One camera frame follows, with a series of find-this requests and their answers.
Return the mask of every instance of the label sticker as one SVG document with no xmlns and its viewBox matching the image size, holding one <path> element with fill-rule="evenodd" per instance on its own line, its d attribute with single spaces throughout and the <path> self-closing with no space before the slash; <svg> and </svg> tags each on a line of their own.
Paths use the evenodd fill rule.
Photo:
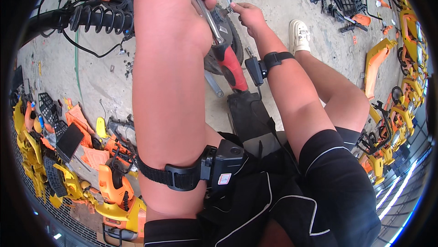
<svg viewBox="0 0 438 247">
<path fill-rule="evenodd" d="M 222 25 L 219 26 L 219 30 L 228 34 L 227 29 L 225 27 L 223 27 Z"/>
<path fill-rule="evenodd" d="M 231 178 L 231 173 L 220 174 L 218 185 L 228 184 L 230 178 Z"/>
</svg>

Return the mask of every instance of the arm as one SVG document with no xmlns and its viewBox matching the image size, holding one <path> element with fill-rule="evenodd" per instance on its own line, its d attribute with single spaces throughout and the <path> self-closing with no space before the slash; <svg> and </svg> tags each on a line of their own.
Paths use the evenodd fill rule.
<svg viewBox="0 0 438 247">
<path fill-rule="evenodd" d="M 267 53 L 287 51 L 281 40 L 266 24 L 261 10 L 248 3 L 232 8 L 240 14 L 242 25 L 257 44 L 261 58 Z M 286 59 L 268 73 L 268 82 L 279 109 L 287 139 L 299 161 L 307 140 L 324 129 L 335 129 L 322 107 L 318 94 L 306 72 L 295 59 Z"/>
<path fill-rule="evenodd" d="M 208 8 L 216 0 L 206 0 Z M 210 28 L 190 0 L 134 0 L 136 55 L 132 105 L 141 160 L 164 169 L 190 166 L 207 144 L 203 58 Z M 187 192 L 139 176 L 147 221 L 195 218 L 205 182 Z"/>
</svg>

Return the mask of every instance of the shock absorber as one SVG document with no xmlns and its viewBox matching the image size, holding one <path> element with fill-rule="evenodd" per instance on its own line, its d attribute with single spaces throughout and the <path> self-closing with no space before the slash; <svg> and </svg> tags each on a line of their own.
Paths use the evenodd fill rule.
<svg viewBox="0 0 438 247">
<path fill-rule="evenodd" d="M 110 34 L 112 30 L 118 35 L 133 36 L 134 34 L 134 15 L 122 10 L 90 5 L 79 5 L 75 8 L 70 17 L 70 30 L 76 32 L 80 25 L 85 26 L 85 32 L 90 30 L 90 26 L 96 26 L 95 31 L 99 33 L 102 27 L 105 32 Z"/>
</svg>

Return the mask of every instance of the foot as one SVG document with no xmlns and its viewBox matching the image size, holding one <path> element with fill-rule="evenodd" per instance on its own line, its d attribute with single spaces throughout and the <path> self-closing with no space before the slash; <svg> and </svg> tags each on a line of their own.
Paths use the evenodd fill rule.
<svg viewBox="0 0 438 247">
<path fill-rule="evenodd" d="M 310 32 L 300 20 L 292 20 L 289 24 L 289 52 L 295 55 L 298 50 L 310 52 Z"/>
</svg>

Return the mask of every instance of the red tool handle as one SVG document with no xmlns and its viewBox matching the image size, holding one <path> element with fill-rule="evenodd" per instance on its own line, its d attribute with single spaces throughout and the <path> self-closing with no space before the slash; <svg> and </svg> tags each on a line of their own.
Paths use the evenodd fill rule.
<svg viewBox="0 0 438 247">
<path fill-rule="evenodd" d="M 233 91 L 246 91 L 248 84 L 246 82 L 244 72 L 237 60 L 236 54 L 227 43 L 221 43 L 217 46 L 212 46 L 213 53 L 220 66 L 220 69 L 227 79 Z"/>
</svg>

